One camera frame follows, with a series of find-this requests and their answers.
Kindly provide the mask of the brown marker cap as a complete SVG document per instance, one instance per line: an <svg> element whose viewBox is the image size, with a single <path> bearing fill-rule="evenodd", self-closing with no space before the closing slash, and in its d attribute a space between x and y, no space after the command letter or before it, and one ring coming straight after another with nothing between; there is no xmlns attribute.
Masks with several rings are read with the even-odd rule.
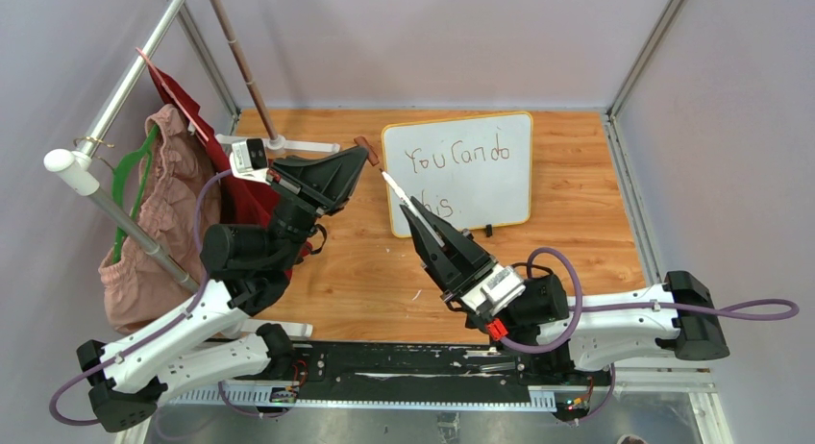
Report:
<svg viewBox="0 0 815 444"><path fill-rule="evenodd" d="M376 167L380 164L379 156L365 136L357 136L353 139L353 142L356 146L365 150L366 160L371 166Z"/></svg>

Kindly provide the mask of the brown whiteboard marker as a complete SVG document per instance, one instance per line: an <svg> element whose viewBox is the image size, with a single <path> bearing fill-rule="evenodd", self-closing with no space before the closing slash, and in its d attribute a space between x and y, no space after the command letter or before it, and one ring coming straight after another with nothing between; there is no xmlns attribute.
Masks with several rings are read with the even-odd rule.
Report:
<svg viewBox="0 0 815 444"><path fill-rule="evenodd" d="M444 250L446 242L439 226L440 218L428 210L418 198L408 195L384 169L380 169L380 174L390 192L396 196L399 209L407 222L410 238L415 243L424 241Z"/></svg>

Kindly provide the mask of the yellow-framed whiteboard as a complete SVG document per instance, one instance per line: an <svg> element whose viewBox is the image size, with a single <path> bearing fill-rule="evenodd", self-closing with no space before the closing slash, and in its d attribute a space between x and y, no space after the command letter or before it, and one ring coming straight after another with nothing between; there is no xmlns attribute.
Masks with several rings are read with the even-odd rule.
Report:
<svg viewBox="0 0 815 444"><path fill-rule="evenodd" d="M458 229L522 224L531 216L532 136L525 111L389 125L383 169Z"/></svg>

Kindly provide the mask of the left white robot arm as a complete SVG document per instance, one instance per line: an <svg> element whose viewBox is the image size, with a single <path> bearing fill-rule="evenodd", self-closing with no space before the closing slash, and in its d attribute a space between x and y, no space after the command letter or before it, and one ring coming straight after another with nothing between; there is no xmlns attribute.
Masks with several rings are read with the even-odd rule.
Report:
<svg viewBox="0 0 815 444"><path fill-rule="evenodd" d="M78 348L94 422L122 432L202 385L260 372L286 378L295 356L279 324L265 323L215 347L206 341L279 301L292 268L309 253L320 219L345 208L368 156L354 146L321 159L269 160L258 139L236 143L228 173L277 193L270 219L208 227L199 251L205 277L192 297L118 341L90 340Z"/></svg>

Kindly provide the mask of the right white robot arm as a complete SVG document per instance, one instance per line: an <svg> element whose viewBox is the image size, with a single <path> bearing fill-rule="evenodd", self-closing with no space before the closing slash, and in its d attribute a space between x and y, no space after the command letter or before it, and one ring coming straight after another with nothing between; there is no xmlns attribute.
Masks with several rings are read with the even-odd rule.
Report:
<svg viewBox="0 0 815 444"><path fill-rule="evenodd" d="M566 268L576 289L569 297L553 271L522 276L415 199L400 209L448 309L464 313L467 327L501 350L549 357L558 382L573 383L628 358L709 361L730 354L709 289L687 271L671 271L663 283L639 290L584 295L568 259L541 248Z"/></svg>

